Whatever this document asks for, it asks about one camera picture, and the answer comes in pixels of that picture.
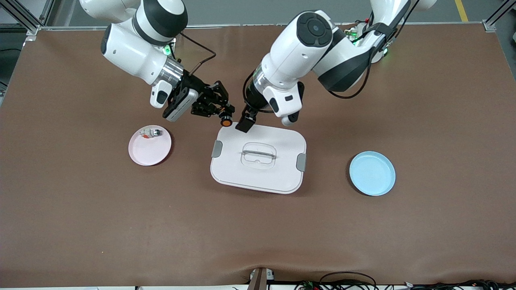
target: green light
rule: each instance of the green light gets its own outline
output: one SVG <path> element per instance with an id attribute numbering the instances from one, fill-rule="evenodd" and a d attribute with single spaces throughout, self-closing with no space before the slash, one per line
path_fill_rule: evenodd
<path id="1" fill-rule="evenodd" d="M 165 45 L 165 47 L 163 48 L 163 53 L 165 55 L 170 55 L 172 53 L 172 50 L 170 49 L 170 45 Z"/>

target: brown tabletop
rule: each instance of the brown tabletop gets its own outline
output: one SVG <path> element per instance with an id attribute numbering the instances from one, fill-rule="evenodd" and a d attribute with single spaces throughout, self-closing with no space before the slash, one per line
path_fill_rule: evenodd
<path id="1" fill-rule="evenodd" d="M 197 75 L 221 80 L 240 112 L 242 83 L 280 31 L 186 33 L 217 51 Z M 516 84 L 482 25 L 407 26 L 352 100 L 305 77 L 292 129 L 308 167 L 291 195 L 215 182 L 218 118 L 162 119 L 150 86 L 102 57 L 102 35 L 41 31 L 21 53 L 0 109 L 0 286 L 243 283 L 258 266 L 277 279 L 516 280 Z M 186 68 L 208 55 L 178 43 Z M 127 144 L 149 124 L 174 147 L 142 167 Z M 385 196 L 348 182 L 367 150 L 396 168 Z"/>

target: white plate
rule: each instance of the white plate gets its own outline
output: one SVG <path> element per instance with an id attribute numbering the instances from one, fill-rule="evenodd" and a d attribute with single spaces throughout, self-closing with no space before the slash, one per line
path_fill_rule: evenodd
<path id="1" fill-rule="evenodd" d="M 162 135 L 150 139 L 140 136 L 143 129 L 158 129 Z M 168 131 L 157 125 L 145 126 L 136 131 L 129 141 L 129 156 L 139 165 L 151 166 L 163 161 L 172 147 L 172 137 Z"/>

